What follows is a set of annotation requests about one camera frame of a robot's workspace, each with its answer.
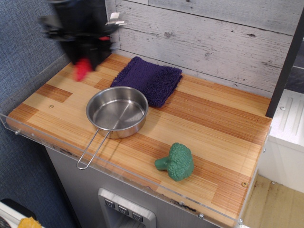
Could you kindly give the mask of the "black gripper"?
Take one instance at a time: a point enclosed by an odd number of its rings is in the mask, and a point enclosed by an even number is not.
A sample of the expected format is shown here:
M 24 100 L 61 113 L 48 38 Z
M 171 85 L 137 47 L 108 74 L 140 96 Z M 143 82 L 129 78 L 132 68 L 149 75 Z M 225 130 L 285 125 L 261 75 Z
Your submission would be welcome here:
M 95 71 L 111 54 L 110 47 L 90 49 L 80 38 L 83 33 L 100 33 L 109 21 L 104 0 L 48 0 L 54 15 L 40 17 L 44 33 L 61 42 L 61 47 L 70 61 L 76 65 L 81 59 L 87 60 Z

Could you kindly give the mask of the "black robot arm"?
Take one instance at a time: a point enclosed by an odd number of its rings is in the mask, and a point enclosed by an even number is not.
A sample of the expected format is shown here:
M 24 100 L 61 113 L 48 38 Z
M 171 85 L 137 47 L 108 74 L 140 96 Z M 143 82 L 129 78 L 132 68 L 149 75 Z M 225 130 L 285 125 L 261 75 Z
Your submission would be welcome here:
M 87 60 L 95 70 L 109 55 L 110 36 L 120 25 L 108 19 L 103 0 L 50 0 L 55 14 L 40 17 L 44 33 L 60 43 L 74 65 Z

